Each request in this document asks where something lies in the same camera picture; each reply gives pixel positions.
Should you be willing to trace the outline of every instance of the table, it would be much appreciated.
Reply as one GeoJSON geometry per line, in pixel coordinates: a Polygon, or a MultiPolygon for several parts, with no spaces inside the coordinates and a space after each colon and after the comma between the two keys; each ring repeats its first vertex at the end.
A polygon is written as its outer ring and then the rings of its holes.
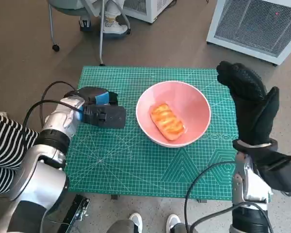
{"type": "MultiPolygon", "coordinates": [[[[98,86],[119,94],[127,110],[124,129],[81,124],[67,155],[70,190],[116,195],[183,198],[207,166],[234,160],[238,136],[235,107],[214,69],[84,67],[79,88],[98,86]],[[153,143],[139,128],[135,108],[140,95],[155,83],[177,80],[197,87],[209,101],[211,122],[196,142],[180,149],[153,143]]],[[[234,165],[217,166],[192,190],[191,198],[230,200],[234,165]]]]}

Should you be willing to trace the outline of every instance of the sneaker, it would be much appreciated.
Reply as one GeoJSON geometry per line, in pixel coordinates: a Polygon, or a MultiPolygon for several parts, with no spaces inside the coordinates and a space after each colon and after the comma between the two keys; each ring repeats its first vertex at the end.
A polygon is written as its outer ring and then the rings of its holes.
{"type": "Polygon", "coordinates": [[[126,35],[127,31],[127,25],[119,25],[116,20],[114,20],[112,23],[105,21],[105,24],[103,25],[103,33],[110,37],[126,35]]]}
{"type": "Polygon", "coordinates": [[[79,18],[79,25],[80,25],[81,32],[91,32],[92,31],[91,19],[89,16],[81,16],[79,18]]]}
{"type": "Polygon", "coordinates": [[[178,223],[181,223],[180,218],[175,214],[170,215],[166,222],[166,233],[170,233],[170,230],[178,223]]]}
{"type": "Polygon", "coordinates": [[[142,232],[142,218],[140,214],[138,213],[133,213],[129,219],[134,222],[134,224],[138,227],[138,232],[142,232]]]}

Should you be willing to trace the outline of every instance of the chair wheel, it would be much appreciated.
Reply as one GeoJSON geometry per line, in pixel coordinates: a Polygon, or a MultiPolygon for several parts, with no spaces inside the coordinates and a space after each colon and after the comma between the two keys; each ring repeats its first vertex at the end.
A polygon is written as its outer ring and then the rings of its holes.
{"type": "Polygon", "coordinates": [[[59,51],[59,46],[58,46],[58,45],[53,45],[52,49],[53,49],[55,52],[58,52],[58,51],[59,51]]]}

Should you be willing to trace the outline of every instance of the pink bowl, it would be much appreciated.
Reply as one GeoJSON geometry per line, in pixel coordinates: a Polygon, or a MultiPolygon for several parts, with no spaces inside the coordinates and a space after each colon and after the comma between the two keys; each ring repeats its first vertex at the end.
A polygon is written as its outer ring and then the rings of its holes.
{"type": "Polygon", "coordinates": [[[140,128],[155,143],[164,147],[184,147],[199,139],[210,123],[210,106],[197,88],[187,83],[166,81],[148,88],[139,98],[136,116],[140,128]],[[175,141],[167,140],[150,116],[150,107],[167,103],[185,126],[185,133],[175,141]]]}

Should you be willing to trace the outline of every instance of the pant leg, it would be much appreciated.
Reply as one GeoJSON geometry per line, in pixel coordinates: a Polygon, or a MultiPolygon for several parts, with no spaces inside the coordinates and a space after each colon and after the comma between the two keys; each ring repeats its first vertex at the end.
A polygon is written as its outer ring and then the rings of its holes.
{"type": "Polygon", "coordinates": [[[130,219],[118,220],[107,233],[138,233],[138,227],[130,219]]]}
{"type": "MultiPolygon", "coordinates": [[[[125,0],[114,0],[114,1],[116,1],[119,4],[119,6],[123,9],[125,0]]],[[[107,8],[106,8],[105,17],[116,18],[120,14],[121,14],[121,12],[117,8],[116,4],[112,1],[110,1],[107,5],[107,8]]]]}
{"type": "Polygon", "coordinates": [[[33,146],[39,134],[29,128],[25,128],[24,147],[22,128],[21,124],[0,116],[0,167],[18,169],[25,155],[25,147],[28,149],[33,146]]]}
{"type": "Polygon", "coordinates": [[[185,228],[185,224],[184,223],[178,223],[178,224],[176,224],[170,230],[170,233],[187,233],[186,232],[186,228],[185,228]]]}
{"type": "Polygon", "coordinates": [[[7,193],[16,171],[0,167],[0,194],[7,193]]]}

